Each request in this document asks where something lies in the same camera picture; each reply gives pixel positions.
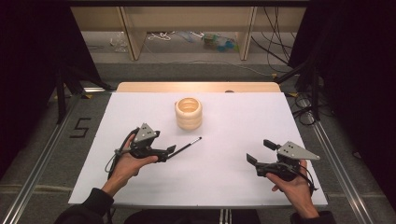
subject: black sleeve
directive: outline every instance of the black sleeve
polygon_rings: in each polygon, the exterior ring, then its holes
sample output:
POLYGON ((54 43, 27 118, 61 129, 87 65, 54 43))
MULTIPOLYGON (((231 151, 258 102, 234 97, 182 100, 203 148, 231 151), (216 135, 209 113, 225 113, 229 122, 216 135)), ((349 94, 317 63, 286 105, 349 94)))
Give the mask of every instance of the black sleeve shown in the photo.
POLYGON ((319 212, 319 217, 315 218, 301 218, 300 215, 294 213, 290 217, 291 224, 336 224, 335 219, 332 216, 332 212, 323 211, 319 212))
POLYGON ((97 224, 104 223, 103 216, 114 203, 113 198, 100 189, 92 189, 88 199, 62 212, 55 224, 97 224))

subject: floor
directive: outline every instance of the floor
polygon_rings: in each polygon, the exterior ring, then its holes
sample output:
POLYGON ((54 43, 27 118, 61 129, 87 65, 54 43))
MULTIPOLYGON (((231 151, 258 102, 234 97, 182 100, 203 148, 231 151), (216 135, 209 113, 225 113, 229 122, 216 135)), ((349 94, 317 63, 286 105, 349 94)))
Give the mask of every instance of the floor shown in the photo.
MULTIPOLYGON (((235 38, 232 33, 218 35, 235 38)), ((264 37, 271 38, 271 35, 272 33, 255 33, 253 37, 264 48, 268 48, 270 42, 264 37)), ((283 44, 292 47, 295 34, 281 35, 283 44)), ((218 51, 206 46, 200 37, 191 33, 168 33, 170 40, 148 34, 139 60, 131 61, 128 52, 122 47, 121 33, 87 32, 83 36, 102 80, 115 87, 123 80, 271 81, 274 76, 281 76, 279 71, 290 70, 276 57, 270 55, 267 58, 268 54, 254 42, 250 44, 247 60, 240 61, 237 50, 218 51)), ((284 50, 278 45, 271 44, 271 51, 280 59, 287 60, 284 50)), ((294 93, 296 78, 298 77, 282 83, 281 90, 294 93)), ((91 83, 83 82, 83 85, 87 88, 95 87, 91 83)), ((13 222, 5 223, 52 223, 69 206, 68 198, 109 97, 110 93, 101 91, 82 98, 71 96, 67 100, 70 116, 59 132, 59 139, 50 142, 50 146, 49 140, 53 139, 52 134, 59 126, 56 125, 56 95, 49 99, 48 110, 30 136, 29 145, 20 152, 0 181, 2 220, 6 220, 8 209, 15 209, 11 206, 19 199, 26 180, 31 178, 36 162, 43 158, 43 154, 48 158, 43 160, 41 173, 31 186, 31 192, 26 194, 27 200, 19 208, 20 213, 17 213, 13 222), (77 123, 89 127, 89 130, 86 133, 77 130, 77 123)), ((305 97, 306 94, 298 98, 288 97, 291 111, 309 104, 305 97)), ((396 223, 395 211, 364 163, 352 154, 354 147, 327 105, 324 95, 321 95, 320 103, 323 105, 320 108, 320 121, 315 125, 307 125, 312 122, 309 114, 296 118, 296 125, 306 147, 323 158, 320 162, 315 162, 314 167, 329 205, 319 209, 333 211, 337 223, 396 223)), ((122 223, 135 211, 118 209, 114 222, 122 223)), ((288 216, 292 212, 290 207, 258 210, 262 223, 288 223, 288 216)))

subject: human hand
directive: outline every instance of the human hand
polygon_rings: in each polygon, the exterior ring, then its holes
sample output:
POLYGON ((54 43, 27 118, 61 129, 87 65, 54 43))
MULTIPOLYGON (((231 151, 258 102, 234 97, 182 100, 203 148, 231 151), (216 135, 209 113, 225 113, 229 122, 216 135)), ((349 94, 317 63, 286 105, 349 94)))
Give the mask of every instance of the human hand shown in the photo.
MULTIPOLYGON (((306 168, 307 163, 305 160, 300 160, 300 165, 306 168)), ((306 175, 304 168, 300 168, 300 172, 306 175)), ((308 183, 301 176, 297 175, 296 178, 289 182, 271 173, 268 173, 266 177, 275 184, 272 191, 282 190, 300 217, 313 218, 319 216, 317 209, 312 203, 308 183)))
MULTIPOLYGON (((129 147, 133 140, 134 134, 129 137, 123 148, 129 147)), ((120 189, 122 189, 128 183, 128 180, 132 176, 139 173, 140 168, 142 168, 144 165, 154 163, 157 160, 157 156, 137 159, 133 157, 130 153, 122 154, 116 167, 114 168, 113 174, 102 187, 102 191, 113 197, 120 189)))

